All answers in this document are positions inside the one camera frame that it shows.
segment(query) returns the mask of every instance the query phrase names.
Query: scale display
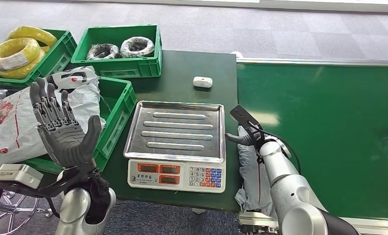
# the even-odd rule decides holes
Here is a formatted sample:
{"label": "scale display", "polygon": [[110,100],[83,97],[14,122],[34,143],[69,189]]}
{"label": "scale display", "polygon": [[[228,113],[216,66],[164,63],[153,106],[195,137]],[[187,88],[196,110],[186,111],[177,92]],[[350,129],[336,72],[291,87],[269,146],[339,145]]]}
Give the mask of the scale display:
{"label": "scale display", "polygon": [[128,184],[224,192],[224,132],[222,105],[140,101],[123,151]]}

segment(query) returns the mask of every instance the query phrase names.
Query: black cable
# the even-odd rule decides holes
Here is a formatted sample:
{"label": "black cable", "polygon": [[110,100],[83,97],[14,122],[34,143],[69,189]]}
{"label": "black cable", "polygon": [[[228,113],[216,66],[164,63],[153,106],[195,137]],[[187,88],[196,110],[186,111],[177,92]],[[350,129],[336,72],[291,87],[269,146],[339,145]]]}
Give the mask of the black cable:
{"label": "black cable", "polygon": [[249,125],[256,131],[260,132],[260,133],[263,133],[263,134],[266,134],[266,135],[269,135],[269,136],[273,136],[273,137],[276,137],[278,138],[280,141],[282,141],[287,148],[289,148],[292,152],[293,152],[293,155],[295,156],[296,158],[296,163],[297,163],[297,171],[299,172],[299,175],[302,174],[302,167],[300,166],[300,160],[299,158],[297,157],[297,154],[295,152],[295,150],[292,148],[292,146],[290,144],[288,144],[284,139],[282,139],[281,137],[277,136],[277,135],[274,135],[270,132],[267,132],[267,131],[264,131],[258,127],[255,127],[250,121],[249,121]]}
{"label": "black cable", "polygon": [[54,204],[52,203],[52,199],[50,197],[46,197],[48,204],[50,205],[50,208],[52,210],[52,213],[55,217],[60,218],[60,214],[57,212],[57,210],[54,207]]}

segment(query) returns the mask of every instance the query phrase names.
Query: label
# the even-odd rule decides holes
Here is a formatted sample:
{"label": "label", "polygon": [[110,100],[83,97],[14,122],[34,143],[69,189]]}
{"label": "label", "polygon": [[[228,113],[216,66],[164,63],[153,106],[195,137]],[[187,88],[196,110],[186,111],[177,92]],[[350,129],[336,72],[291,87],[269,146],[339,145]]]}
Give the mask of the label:
{"label": "label", "polygon": [[20,68],[28,64],[28,60],[23,53],[17,53],[0,60],[0,68],[2,70],[10,71],[15,68]]}

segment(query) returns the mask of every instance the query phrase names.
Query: robotic hand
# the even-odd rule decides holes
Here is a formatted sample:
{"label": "robotic hand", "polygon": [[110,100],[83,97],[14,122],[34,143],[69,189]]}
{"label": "robotic hand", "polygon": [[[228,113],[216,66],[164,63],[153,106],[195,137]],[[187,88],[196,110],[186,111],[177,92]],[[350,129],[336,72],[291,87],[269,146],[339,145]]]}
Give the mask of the robotic hand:
{"label": "robotic hand", "polygon": [[89,130],[84,135],[68,103],[68,93],[61,94],[62,106],[58,104],[55,87],[49,83],[47,94],[45,82],[39,78],[32,83],[30,98],[38,125],[38,133],[51,159],[64,168],[93,164],[93,152],[101,132],[100,118],[89,118]]}
{"label": "robotic hand", "polygon": [[[62,177],[50,186],[42,187],[42,174],[23,164],[0,167],[0,189],[46,198],[54,215],[60,218],[56,235],[101,235],[108,215],[116,203],[116,195],[100,176],[93,152],[101,132],[100,118],[91,116],[84,134],[75,120],[63,91],[60,106],[53,84],[41,78],[30,87],[30,99],[38,132],[51,159],[64,168]],[[60,214],[51,197],[65,194]]]}
{"label": "robotic hand", "polygon": [[266,167],[281,235],[359,235],[351,224],[323,207],[306,178],[289,161],[291,154],[286,142],[262,130],[258,121],[240,105],[230,114],[248,135],[226,134],[226,137],[235,143],[254,145],[257,162]]}

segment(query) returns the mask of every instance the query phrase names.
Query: metal rail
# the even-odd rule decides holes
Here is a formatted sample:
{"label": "metal rail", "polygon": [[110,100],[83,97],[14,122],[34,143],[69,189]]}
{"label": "metal rail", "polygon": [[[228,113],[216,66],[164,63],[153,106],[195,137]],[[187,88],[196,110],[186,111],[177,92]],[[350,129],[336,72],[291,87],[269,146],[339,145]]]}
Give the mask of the metal rail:
{"label": "metal rail", "polygon": [[[388,235],[388,220],[342,218],[364,235]],[[241,225],[255,225],[269,228],[278,227],[277,220],[258,212],[245,212],[238,215]]]}

